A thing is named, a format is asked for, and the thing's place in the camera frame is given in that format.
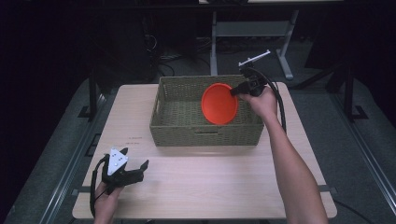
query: metal stand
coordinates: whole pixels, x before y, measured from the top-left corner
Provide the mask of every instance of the metal stand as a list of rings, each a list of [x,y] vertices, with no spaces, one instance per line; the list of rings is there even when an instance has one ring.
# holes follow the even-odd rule
[[[276,54],[286,79],[292,80],[293,74],[285,56],[298,13],[298,10],[294,10],[289,21],[217,21],[217,12],[213,12],[210,75],[218,75],[216,58],[217,36],[284,36],[285,42],[281,49],[276,50]]]
[[[95,76],[93,71],[90,73],[90,77],[88,78],[88,84],[90,88],[90,106],[83,106],[81,111],[79,112],[79,118],[89,118],[88,122],[91,122],[96,115],[97,112],[97,96],[96,96],[96,83]]]
[[[344,112],[346,117],[350,122],[353,122],[354,119],[368,119],[366,113],[363,111],[361,106],[355,105],[355,108],[359,112],[359,114],[353,114],[352,105],[353,105],[353,73],[350,69],[350,65],[348,60],[344,60],[340,63],[335,63],[328,69],[321,71],[320,73],[314,75],[313,77],[307,79],[306,81],[289,87],[289,90],[302,90],[303,88],[313,84],[314,82],[320,80],[327,75],[332,74],[329,82],[326,85],[326,91],[329,93],[337,93],[340,91],[341,86],[345,83],[345,92],[344,92]]]

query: wrist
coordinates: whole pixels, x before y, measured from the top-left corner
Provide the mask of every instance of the wrist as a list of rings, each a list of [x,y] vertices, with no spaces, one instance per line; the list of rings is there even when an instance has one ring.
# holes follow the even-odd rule
[[[277,115],[276,114],[271,114],[271,115],[266,115],[266,116],[261,116],[262,117],[262,121],[264,122],[264,124],[266,126],[272,126],[272,125],[276,125],[279,124],[279,120],[277,119]]]
[[[96,216],[94,221],[93,221],[93,224],[110,224],[110,223],[113,223],[112,219],[113,219],[112,217],[108,218],[108,217]]]

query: gray carpet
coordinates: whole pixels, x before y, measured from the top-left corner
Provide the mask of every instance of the gray carpet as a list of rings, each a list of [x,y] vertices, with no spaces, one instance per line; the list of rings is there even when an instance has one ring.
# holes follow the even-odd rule
[[[255,56],[267,49],[274,51],[278,42],[249,43],[248,48],[235,54],[219,54],[218,64],[220,74],[238,74],[237,63],[247,57]],[[318,70],[304,68],[304,61],[309,52],[309,42],[293,42],[287,54],[290,67],[295,75],[293,81],[287,81],[282,76],[275,54],[258,61],[256,67],[270,75],[273,80],[283,81],[287,85],[295,85]],[[200,57],[209,62],[208,54]],[[203,61],[182,59],[168,63],[175,69],[177,76],[209,75],[209,67]],[[161,67],[166,75],[171,71]],[[396,223],[396,217],[390,210],[382,192],[375,183],[364,162],[359,147],[343,122],[342,115],[332,97],[323,90],[327,78],[323,78],[303,91],[290,91],[297,111],[301,117],[305,131],[318,159],[321,171],[332,188],[335,200],[347,204],[368,217],[376,224]],[[95,119],[94,131],[88,136],[89,142],[102,132],[106,117],[115,99],[117,88],[106,95],[106,103],[101,114]],[[49,140],[40,160],[37,162],[29,180],[26,182],[20,197],[15,202],[6,223],[39,223],[44,214],[50,196],[54,191],[64,169],[69,163],[71,154],[80,142],[80,138],[89,125],[87,119],[78,118],[78,113],[84,105],[88,105],[88,83],[85,81],[76,92],[67,107],[64,117]],[[359,82],[355,85],[355,105],[361,105],[369,119],[357,120],[356,125],[367,144],[372,148],[376,159],[381,164],[393,185],[396,184],[396,131],[386,120],[380,109],[375,105],[370,92]],[[74,189],[79,189],[85,177],[90,157],[83,157],[76,167],[73,181],[67,186],[66,194],[59,210],[55,211],[53,223],[92,223],[91,220],[73,220],[71,211],[77,196]],[[338,215],[331,219],[333,224],[365,223],[351,210],[337,205]],[[116,223],[145,223],[146,220],[117,220]],[[156,223],[201,223],[199,220],[157,220]],[[210,220],[209,223],[259,223],[259,220]],[[286,223],[285,220],[270,220],[270,223]]]

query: dark background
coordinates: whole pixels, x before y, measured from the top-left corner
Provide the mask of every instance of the dark background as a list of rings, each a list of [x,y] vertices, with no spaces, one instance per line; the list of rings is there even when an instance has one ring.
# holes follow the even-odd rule
[[[355,77],[369,87],[396,126],[395,8],[384,1],[374,7],[302,10],[293,38],[315,40],[307,67],[325,69],[349,55]],[[1,2],[1,219],[90,72],[96,74],[101,91],[148,83],[156,76],[156,58],[146,52],[144,33],[155,34],[161,44],[189,57],[196,51],[195,37],[210,35],[210,27],[197,22],[194,14],[160,13],[146,27],[142,15],[147,14],[98,16],[78,10],[74,2]],[[202,15],[207,17],[200,21],[211,20],[210,13]],[[131,27],[129,33],[125,27]]]

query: black cable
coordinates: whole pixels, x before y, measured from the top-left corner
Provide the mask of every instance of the black cable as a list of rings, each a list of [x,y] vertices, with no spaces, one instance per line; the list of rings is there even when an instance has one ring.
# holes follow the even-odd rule
[[[310,77],[309,79],[295,85],[295,86],[290,86],[288,87],[289,90],[302,90],[305,87],[313,84],[314,82],[320,80],[321,78],[324,78],[330,74],[332,74],[335,70],[337,70],[338,68],[340,68],[343,65],[342,62],[338,62],[335,63],[334,65],[332,65],[331,67],[315,74],[314,76]]]
[[[201,61],[201,62],[203,62],[203,63],[205,63],[209,68],[210,68],[210,64],[209,64],[209,62],[207,62],[207,61],[205,61],[203,58],[200,58],[200,57],[196,57],[196,59],[198,59],[199,61]]]
[[[109,189],[109,187],[106,186],[105,190],[103,190],[103,192],[100,193],[100,194],[95,198],[95,203],[96,203],[96,200],[98,200],[98,198],[100,198],[100,196],[102,196],[108,189]]]
[[[220,41],[222,41],[222,39],[223,39],[223,37],[218,37],[218,38],[216,38],[216,44],[218,44]],[[198,47],[198,50],[197,50],[197,52],[198,52],[198,54],[202,54],[202,53],[208,53],[208,52],[210,52],[211,51],[211,48],[212,48],[212,41],[210,41],[206,46],[201,46],[201,47]]]
[[[246,69],[249,69],[253,72],[260,74],[265,79],[265,81],[270,86],[270,88],[273,90],[275,97],[277,99],[277,102],[279,104],[279,110],[280,110],[279,112],[280,112],[280,120],[282,123],[282,128],[286,132],[285,107],[283,106],[283,100],[282,100],[282,97],[280,96],[279,90],[274,86],[274,83],[267,76],[265,76],[262,72],[258,71],[255,68],[252,68],[252,67],[246,67]]]
[[[276,89],[279,91],[279,87],[277,86],[277,83],[275,83],[275,85],[276,85]]]
[[[363,218],[367,223],[369,223],[369,224],[374,224],[374,222],[373,222],[372,220],[370,220],[369,218],[365,217],[364,215],[362,215],[360,212],[356,211],[356,210],[353,209],[352,207],[350,207],[350,206],[348,206],[348,205],[346,205],[346,204],[344,204],[344,203],[338,202],[338,201],[335,200],[335,199],[332,199],[332,200],[333,200],[335,203],[338,203],[339,205],[341,205],[341,206],[347,208],[349,211],[353,212],[353,213],[356,214],[357,216]]]
[[[99,162],[96,164],[96,167],[95,167],[95,169],[92,171],[92,179],[91,179],[91,195],[90,195],[90,208],[91,208],[91,213],[92,213],[92,215],[95,217],[95,202],[96,202],[96,199],[97,198],[95,198],[95,190],[96,190],[96,177],[97,177],[97,175],[98,175],[98,169],[99,169],[99,166],[100,166],[100,164],[102,164],[103,162],[105,162],[106,160],[108,160],[108,158],[109,158],[109,155],[108,154],[106,154],[101,160],[99,160]]]
[[[197,43],[197,45],[198,45],[197,51],[201,51],[203,49],[207,49],[212,46],[212,40],[210,38],[208,38],[207,40],[208,41],[204,42],[204,44]]]
[[[161,71],[160,69],[158,69],[158,73],[160,73],[160,76],[166,77],[165,73],[163,71]]]
[[[219,42],[218,49],[216,50],[216,53],[218,53],[218,54],[235,54],[235,53],[246,51],[247,49],[248,49],[248,44],[245,43],[243,40],[235,41],[234,39],[231,39],[231,40],[225,40],[225,43]]]
[[[72,217],[72,219],[68,222],[68,224],[72,224],[74,221],[76,221],[76,218]]]
[[[149,45],[149,43],[150,43],[150,39],[154,39],[154,44],[153,44],[153,46],[150,48],[150,49],[148,49],[148,51],[152,51],[152,50],[154,50],[156,47],[157,47],[157,45],[158,45],[158,41],[157,41],[157,38],[155,38],[155,36],[154,35],[146,35],[146,37],[148,37],[148,40],[146,40],[147,41],[147,45]]]
[[[172,77],[175,76],[175,69],[172,66],[170,66],[168,64],[165,64],[165,63],[158,63],[158,65],[162,65],[162,66],[165,66],[165,67],[169,68],[172,71]]]
[[[173,61],[176,61],[176,60],[180,60],[180,59],[183,59],[183,58],[185,58],[185,57],[184,57],[184,56],[181,56],[181,55],[178,55],[178,56],[176,56],[176,57],[174,57],[174,58],[162,59],[162,60],[161,60],[161,63],[170,63],[170,62],[173,62]]]

